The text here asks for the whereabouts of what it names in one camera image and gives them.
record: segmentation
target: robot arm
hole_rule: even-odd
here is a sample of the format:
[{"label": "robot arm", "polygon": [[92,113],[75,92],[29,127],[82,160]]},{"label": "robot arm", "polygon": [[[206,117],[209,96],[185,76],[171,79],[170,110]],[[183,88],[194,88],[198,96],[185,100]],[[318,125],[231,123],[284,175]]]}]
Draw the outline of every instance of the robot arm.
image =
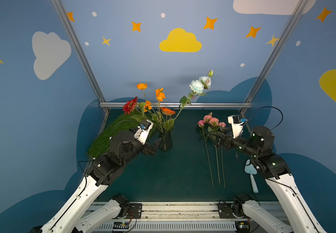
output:
[{"label": "robot arm", "polygon": [[115,196],[105,206],[82,217],[91,203],[123,173],[125,165],[140,152],[154,155],[161,139],[150,145],[146,142],[153,123],[144,120],[131,131],[120,131],[110,138],[110,149],[99,156],[87,170],[80,186],[63,207],[43,225],[39,233],[86,233],[92,232],[102,222],[117,216],[125,216],[128,200]]},{"label": "robot arm", "polygon": [[273,217],[247,196],[234,199],[233,214],[254,219],[269,233],[326,233],[299,192],[290,168],[282,157],[272,152],[274,135],[271,131],[264,126],[255,126],[247,140],[240,137],[245,119],[234,115],[228,120],[233,132],[220,136],[217,146],[235,148],[251,156],[251,163],[273,190],[292,227]]}]

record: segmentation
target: orange star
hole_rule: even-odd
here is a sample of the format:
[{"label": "orange star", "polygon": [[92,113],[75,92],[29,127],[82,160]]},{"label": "orange star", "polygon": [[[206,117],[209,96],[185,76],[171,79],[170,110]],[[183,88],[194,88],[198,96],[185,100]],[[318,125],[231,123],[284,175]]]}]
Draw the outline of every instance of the orange star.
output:
[{"label": "orange star", "polygon": [[316,18],[316,19],[320,19],[321,22],[324,22],[326,16],[329,15],[329,13],[331,13],[332,10],[326,10],[326,7],[324,8],[324,10],[322,11],[322,13]]},{"label": "orange star", "polygon": [[69,18],[71,21],[74,21],[74,22],[75,22],[74,17],[73,17],[73,12],[67,12],[67,14],[68,14],[68,18]]},{"label": "orange star", "polygon": [[206,25],[203,27],[203,29],[206,29],[206,28],[210,28],[213,30],[213,27],[215,25],[215,22],[216,22],[217,19],[210,19],[207,17],[207,23]]},{"label": "orange star", "polygon": [[140,26],[141,26],[141,23],[135,23],[135,22],[132,22],[132,24],[133,24],[133,29],[132,29],[132,31],[134,31],[134,30],[137,30],[137,31],[141,31],[141,29],[140,29]]},{"label": "orange star", "polygon": [[247,34],[245,37],[253,37],[255,38],[256,37],[256,33],[260,30],[261,28],[254,28],[251,26],[251,29],[250,29],[250,33]]}]

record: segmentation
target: white cloud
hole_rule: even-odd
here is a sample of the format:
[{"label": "white cloud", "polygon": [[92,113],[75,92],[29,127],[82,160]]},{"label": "white cloud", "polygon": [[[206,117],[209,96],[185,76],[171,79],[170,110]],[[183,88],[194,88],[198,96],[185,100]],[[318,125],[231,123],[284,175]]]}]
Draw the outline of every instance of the white cloud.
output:
[{"label": "white cloud", "polygon": [[71,55],[71,45],[57,34],[35,32],[32,48],[36,56],[33,70],[41,80],[48,79]]},{"label": "white cloud", "polygon": [[[241,14],[291,15],[299,0],[234,0],[233,8]],[[309,0],[303,13],[308,12],[316,0]]]}]

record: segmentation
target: blue wall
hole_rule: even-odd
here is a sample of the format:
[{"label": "blue wall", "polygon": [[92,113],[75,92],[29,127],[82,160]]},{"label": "blue wall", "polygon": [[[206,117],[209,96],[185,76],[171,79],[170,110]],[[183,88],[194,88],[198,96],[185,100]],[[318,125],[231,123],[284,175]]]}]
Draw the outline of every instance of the blue wall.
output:
[{"label": "blue wall", "polygon": [[[316,18],[324,7],[332,13],[321,22]],[[331,221],[336,216],[336,102],[322,90],[319,80],[333,69],[336,1],[322,0],[301,17],[269,72],[263,85],[270,86],[271,92],[260,90],[253,100],[255,107],[246,112],[249,118],[270,103],[281,109],[283,122],[273,130],[277,153],[291,163],[301,193],[329,233],[336,232]],[[251,126],[268,128],[281,119],[277,110],[265,109],[255,117],[259,121],[252,120]]]},{"label": "blue wall", "polygon": [[[259,75],[273,49],[266,43],[273,35],[278,38],[289,18],[239,13],[233,8],[233,1],[228,0],[63,0],[63,3],[66,11],[72,12],[71,23],[106,101],[142,97],[136,85],[143,82],[149,86],[147,99],[154,100],[153,90],[164,87],[165,101],[178,102],[189,92],[190,81],[206,75],[209,69],[215,71],[211,90],[228,92]],[[203,29],[207,17],[217,19],[213,30]],[[141,31],[132,31],[132,22],[141,23]],[[261,29],[255,38],[246,38],[251,26]],[[160,50],[160,42],[175,28],[192,32],[202,48],[195,53]],[[109,45],[102,44],[102,37],[110,39]],[[222,102],[237,101],[224,98]]]},{"label": "blue wall", "polygon": [[37,31],[69,41],[50,0],[0,1],[0,232],[28,232],[59,210],[104,115],[73,48],[36,76]]}]

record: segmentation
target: red gerbera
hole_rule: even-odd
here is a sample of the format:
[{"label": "red gerbera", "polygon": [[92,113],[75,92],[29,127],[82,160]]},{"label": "red gerbera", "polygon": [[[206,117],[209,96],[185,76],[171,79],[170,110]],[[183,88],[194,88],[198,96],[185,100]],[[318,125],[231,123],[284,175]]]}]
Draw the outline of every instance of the red gerbera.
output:
[{"label": "red gerbera", "polygon": [[137,99],[138,97],[136,96],[134,99],[129,100],[123,107],[124,114],[130,114],[132,113],[136,107],[137,107]]}]

